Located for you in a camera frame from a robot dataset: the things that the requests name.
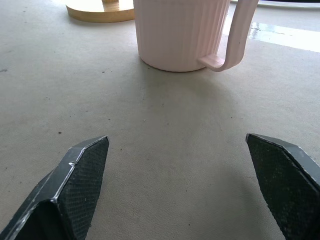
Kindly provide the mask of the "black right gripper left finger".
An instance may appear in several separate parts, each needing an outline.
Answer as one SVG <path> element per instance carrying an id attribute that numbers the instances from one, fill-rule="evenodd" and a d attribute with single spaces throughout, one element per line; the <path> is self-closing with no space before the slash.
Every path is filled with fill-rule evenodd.
<path id="1" fill-rule="evenodd" d="M 84 240 L 101 193 L 109 139 L 99 136 L 68 149 L 33 188 L 2 240 Z"/>

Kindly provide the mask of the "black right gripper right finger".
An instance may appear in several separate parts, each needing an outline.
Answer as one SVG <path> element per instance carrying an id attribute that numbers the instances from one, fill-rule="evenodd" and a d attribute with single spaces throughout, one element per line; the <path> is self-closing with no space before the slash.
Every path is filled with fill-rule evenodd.
<path id="1" fill-rule="evenodd" d="M 299 146 L 246 135 L 260 191 L 287 240 L 320 238 L 320 167 Z"/>

